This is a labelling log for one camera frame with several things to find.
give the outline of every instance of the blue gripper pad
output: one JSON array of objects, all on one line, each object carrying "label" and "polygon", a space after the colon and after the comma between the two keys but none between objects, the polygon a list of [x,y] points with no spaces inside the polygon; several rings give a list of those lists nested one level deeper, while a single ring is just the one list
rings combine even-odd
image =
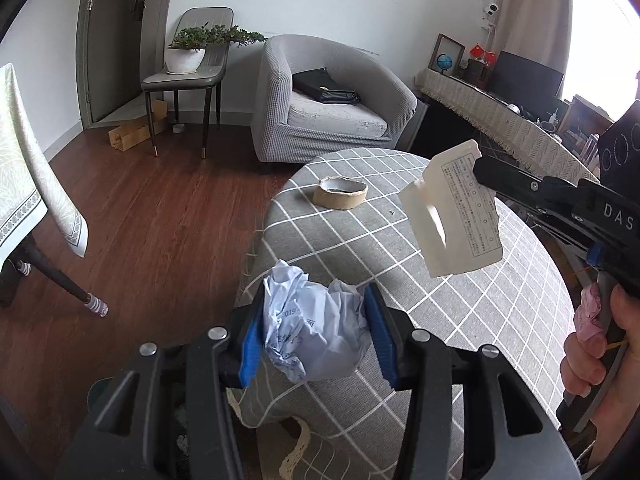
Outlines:
[{"label": "blue gripper pad", "polygon": [[382,300],[378,286],[375,283],[369,283],[364,289],[365,316],[369,323],[369,331],[382,376],[388,381],[389,386],[396,388],[399,386],[398,353],[382,311],[384,308],[387,306]]},{"label": "blue gripper pad", "polygon": [[255,373],[258,371],[260,365],[260,358],[262,357],[262,327],[258,325],[262,324],[262,313],[260,309],[258,316],[254,316],[254,319],[249,325],[249,330],[246,333],[244,342],[242,343],[242,356],[240,360],[240,373],[238,378],[240,379],[240,385],[242,388],[246,388],[251,379],[255,377]]},{"label": "blue gripper pad", "polygon": [[236,353],[236,356],[240,363],[238,381],[241,388],[246,388],[255,377],[262,358],[262,348],[264,347],[263,306],[264,285],[260,285],[251,305],[246,306],[248,313],[242,322],[242,328],[238,335],[240,355]]}]

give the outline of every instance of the tablecloth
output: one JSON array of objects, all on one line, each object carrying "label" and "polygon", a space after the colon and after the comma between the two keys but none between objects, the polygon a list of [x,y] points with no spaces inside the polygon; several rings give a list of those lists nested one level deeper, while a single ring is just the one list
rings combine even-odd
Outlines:
[{"label": "tablecloth", "polygon": [[[333,278],[357,286],[375,280],[389,306],[405,310],[415,326],[450,346],[495,344],[557,423],[562,342],[574,312],[564,281],[531,229],[499,200],[503,260],[460,276],[431,278],[397,195],[427,163],[395,150],[355,148],[307,164],[271,201],[252,241],[236,304],[250,302],[279,258],[324,285]],[[311,197],[318,179],[332,175],[366,182],[365,203],[348,211],[315,206]],[[461,393],[459,386],[453,388],[453,478],[462,468]],[[228,390],[228,398],[249,427],[299,418],[296,449],[282,457],[284,478],[393,476],[409,392],[389,388],[373,346],[352,376],[313,383],[290,383],[263,357],[250,386]]]},{"label": "tablecloth", "polygon": [[423,94],[465,118],[535,175],[564,178],[576,186],[581,178],[598,182],[562,144],[481,90],[430,69],[420,72],[415,83]]},{"label": "tablecloth", "polygon": [[71,250],[84,256],[86,221],[60,185],[33,134],[14,67],[0,68],[0,262],[49,210]]}]

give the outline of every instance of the black bag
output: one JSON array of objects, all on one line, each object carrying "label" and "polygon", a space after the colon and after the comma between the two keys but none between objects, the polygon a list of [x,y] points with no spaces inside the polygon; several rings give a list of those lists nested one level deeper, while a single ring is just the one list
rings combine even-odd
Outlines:
[{"label": "black bag", "polygon": [[357,92],[339,86],[325,68],[294,74],[293,88],[325,105],[354,105],[360,102]]}]

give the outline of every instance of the door frame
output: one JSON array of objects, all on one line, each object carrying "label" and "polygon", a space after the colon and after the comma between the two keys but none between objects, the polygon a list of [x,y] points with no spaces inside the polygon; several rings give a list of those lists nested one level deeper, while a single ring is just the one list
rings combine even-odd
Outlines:
[{"label": "door frame", "polygon": [[[87,72],[87,43],[89,35],[89,0],[80,0],[78,29],[76,31],[76,84],[78,104],[83,128],[97,128],[105,124],[94,123],[87,101],[89,77]],[[140,37],[140,81],[162,70],[164,42],[169,0],[145,0]]]}]

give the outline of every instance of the picture frame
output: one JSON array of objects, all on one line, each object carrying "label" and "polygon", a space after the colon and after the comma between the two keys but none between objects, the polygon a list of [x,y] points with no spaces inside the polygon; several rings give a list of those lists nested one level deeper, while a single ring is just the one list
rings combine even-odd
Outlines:
[{"label": "picture frame", "polygon": [[431,60],[429,62],[429,68],[431,70],[435,70],[436,72],[440,72],[441,69],[436,64],[436,60],[440,54],[449,54],[449,57],[453,60],[453,66],[448,70],[445,70],[445,75],[454,75],[456,70],[460,66],[460,62],[462,61],[462,55],[465,53],[465,46],[462,43],[458,43],[456,40],[453,40],[449,36],[445,36],[444,34],[438,34],[438,39],[436,40],[436,45],[433,48],[433,53],[431,54]]}]

